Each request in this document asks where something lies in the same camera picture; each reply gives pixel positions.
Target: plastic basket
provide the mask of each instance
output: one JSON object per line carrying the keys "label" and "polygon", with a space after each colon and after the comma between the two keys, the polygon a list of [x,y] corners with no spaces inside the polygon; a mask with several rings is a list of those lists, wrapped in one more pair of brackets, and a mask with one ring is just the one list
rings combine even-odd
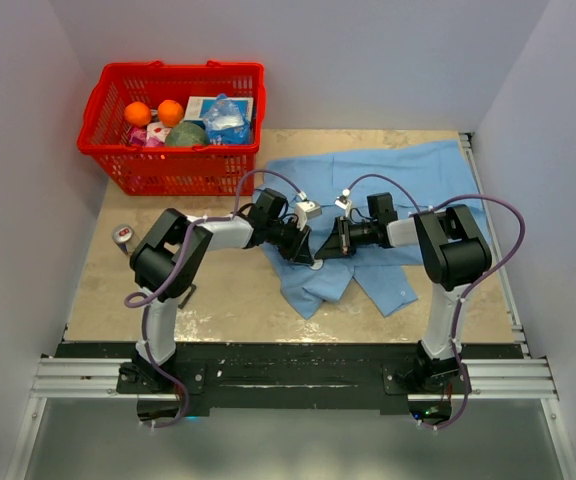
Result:
{"label": "plastic basket", "polygon": [[[77,147],[92,156],[128,195],[234,195],[237,182],[255,168],[266,111],[264,67],[258,63],[164,65],[111,63],[92,91]],[[128,146],[124,108],[141,101],[156,108],[166,99],[186,105],[190,96],[253,97],[250,145],[186,148]],[[242,193],[252,194],[250,177]]]}

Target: robotic arm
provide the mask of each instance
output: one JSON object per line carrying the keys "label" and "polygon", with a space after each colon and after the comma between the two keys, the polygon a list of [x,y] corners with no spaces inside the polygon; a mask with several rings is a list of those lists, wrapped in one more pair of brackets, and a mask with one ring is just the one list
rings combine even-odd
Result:
{"label": "robotic arm", "polygon": [[240,210],[226,221],[206,221],[194,226],[183,259],[181,249],[173,252],[167,245],[182,243],[188,228],[198,217],[186,216],[173,208],[165,210],[130,257],[135,282],[146,295],[155,292],[171,275],[175,264],[183,262],[179,274],[154,300],[147,312],[146,335],[137,342],[139,356],[149,361],[150,353],[158,365],[175,353],[175,318],[179,297],[191,286],[207,251],[222,248],[252,248],[262,243],[277,247],[286,260],[313,266],[308,247],[310,227],[307,221],[321,214],[315,202],[303,200],[295,206],[295,214],[282,216],[288,201],[279,192],[265,189],[247,213]]}
{"label": "robotic arm", "polygon": [[383,248],[419,245],[424,268],[433,282],[432,307],[426,332],[418,344],[417,364],[405,382],[415,390],[436,390],[458,373],[452,339],[456,351],[461,352],[460,338],[469,303],[461,295],[490,268],[490,248],[465,205],[441,212],[421,212],[400,220],[392,196],[382,193],[368,196],[370,217],[355,223],[344,200],[338,202],[341,201],[346,215],[335,219],[330,237],[315,258],[351,256],[362,245]]}

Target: table surface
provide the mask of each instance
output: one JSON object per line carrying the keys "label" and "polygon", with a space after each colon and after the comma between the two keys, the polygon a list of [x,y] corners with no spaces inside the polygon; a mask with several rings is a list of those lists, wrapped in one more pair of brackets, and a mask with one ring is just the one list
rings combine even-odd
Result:
{"label": "table surface", "polygon": [[[453,131],[264,130],[257,166],[269,160],[362,148],[401,148],[459,139]],[[225,215],[232,197],[130,197],[108,183],[66,340],[132,341],[140,314],[123,306],[135,290],[127,258],[111,239],[121,223],[143,238],[162,210],[190,215]],[[384,318],[351,281],[342,299],[303,319],[280,293],[280,281],[260,249],[209,252],[195,278],[197,291],[177,314],[177,341],[416,342],[426,328],[431,282],[423,267],[404,267],[418,300]],[[512,342],[506,304],[494,275],[475,292],[464,327],[466,342]]]}

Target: floor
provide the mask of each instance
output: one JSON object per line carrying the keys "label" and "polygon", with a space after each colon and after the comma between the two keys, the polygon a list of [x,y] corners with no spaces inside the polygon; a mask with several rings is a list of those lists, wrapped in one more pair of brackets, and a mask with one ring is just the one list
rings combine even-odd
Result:
{"label": "floor", "polygon": [[125,400],[51,399],[26,478],[563,478],[538,400],[469,402],[436,436],[366,410],[213,409],[156,433],[134,412]]}
{"label": "floor", "polygon": [[[362,148],[400,148],[456,139],[453,131],[264,130],[257,166],[269,160]],[[166,207],[192,215],[224,215],[231,197],[129,197],[109,182],[66,340],[137,340],[140,312],[122,302],[135,290],[127,258],[111,240],[120,223],[143,237]],[[420,266],[405,267],[418,300],[384,318],[351,282],[336,304],[304,320],[283,299],[279,279],[259,249],[210,252],[195,279],[197,292],[178,312],[178,341],[415,342],[425,330],[431,283]],[[467,342],[512,342],[499,278],[474,293],[464,328]]]}

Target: white backdrop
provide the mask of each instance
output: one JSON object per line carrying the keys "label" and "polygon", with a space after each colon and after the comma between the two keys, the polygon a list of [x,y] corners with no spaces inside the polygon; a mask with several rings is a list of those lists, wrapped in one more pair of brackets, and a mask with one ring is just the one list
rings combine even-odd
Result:
{"label": "white backdrop", "polygon": [[51,0],[110,62],[265,64],[271,128],[472,131],[547,0]]}
{"label": "white backdrop", "polygon": [[90,89],[46,0],[0,0],[0,478],[61,338],[104,179],[76,151]]}
{"label": "white backdrop", "polygon": [[[550,359],[576,450],[576,1],[550,2],[475,147],[488,193],[526,216],[510,281],[532,353]],[[507,249],[515,221],[495,213]]]}

